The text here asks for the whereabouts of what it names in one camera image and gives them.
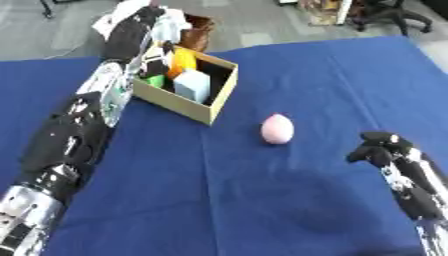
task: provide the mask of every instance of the orange object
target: orange object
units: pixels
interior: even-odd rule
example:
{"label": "orange object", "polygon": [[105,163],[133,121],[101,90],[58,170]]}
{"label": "orange object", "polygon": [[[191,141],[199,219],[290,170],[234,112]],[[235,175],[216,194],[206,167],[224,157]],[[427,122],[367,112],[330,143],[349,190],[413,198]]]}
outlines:
{"label": "orange object", "polygon": [[184,72],[184,69],[187,68],[189,69],[197,68],[194,53],[187,49],[177,48],[174,53],[171,69],[166,73],[166,75],[169,78],[174,79],[176,78],[176,76]]}

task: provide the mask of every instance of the white cube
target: white cube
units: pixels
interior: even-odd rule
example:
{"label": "white cube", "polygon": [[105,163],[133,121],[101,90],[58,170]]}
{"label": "white cube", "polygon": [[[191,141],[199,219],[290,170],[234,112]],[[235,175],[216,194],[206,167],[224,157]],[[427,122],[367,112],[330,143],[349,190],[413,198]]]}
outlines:
{"label": "white cube", "polygon": [[187,99],[204,103],[210,96],[210,76],[194,69],[187,69],[174,79],[174,91]]}

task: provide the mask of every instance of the cardboard box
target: cardboard box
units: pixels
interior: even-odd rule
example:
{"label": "cardboard box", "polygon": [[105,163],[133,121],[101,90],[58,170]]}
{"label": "cardboard box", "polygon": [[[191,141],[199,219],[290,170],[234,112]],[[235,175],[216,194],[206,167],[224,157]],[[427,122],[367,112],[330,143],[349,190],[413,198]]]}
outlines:
{"label": "cardboard box", "polygon": [[157,88],[140,79],[134,79],[134,96],[212,125],[236,86],[238,65],[200,52],[192,52],[196,56],[198,70],[210,75],[211,78],[210,97],[204,104],[176,95],[172,84]]}

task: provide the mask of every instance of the chair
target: chair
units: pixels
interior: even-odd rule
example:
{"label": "chair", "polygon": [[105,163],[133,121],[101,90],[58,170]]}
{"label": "chair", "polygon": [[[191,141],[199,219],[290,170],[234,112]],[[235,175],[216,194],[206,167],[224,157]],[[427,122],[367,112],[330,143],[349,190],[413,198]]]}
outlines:
{"label": "chair", "polygon": [[418,13],[403,9],[404,0],[396,0],[394,5],[382,3],[384,0],[366,1],[366,8],[360,17],[354,18],[353,22],[357,25],[357,30],[362,32],[366,25],[379,20],[390,19],[400,28],[404,36],[408,36],[408,25],[406,20],[417,20],[424,23],[425,27],[421,30],[423,33],[432,31],[432,21]]}
{"label": "chair", "polygon": [[[65,3],[73,3],[79,2],[82,0],[52,0],[54,4],[65,4]],[[47,0],[40,0],[42,6],[44,7],[44,12],[42,13],[47,19],[53,18],[53,11],[47,3]]]}

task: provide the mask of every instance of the blue cloth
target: blue cloth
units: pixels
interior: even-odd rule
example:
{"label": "blue cloth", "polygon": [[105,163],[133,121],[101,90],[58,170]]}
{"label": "blue cloth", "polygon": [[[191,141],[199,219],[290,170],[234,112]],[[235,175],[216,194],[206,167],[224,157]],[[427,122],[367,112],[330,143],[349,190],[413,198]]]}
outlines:
{"label": "blue cloth", "polygon": [[[345,155],[365,130],[397,132],[448,170],[447,76],[401,37],[217,54],[239,82],[212,128],[133,100],[47,256],[419,255],[378,170]],[[0,190],[32,133],[96,58],[0,63]],[[290,117],[268,146],[260,123]]]}

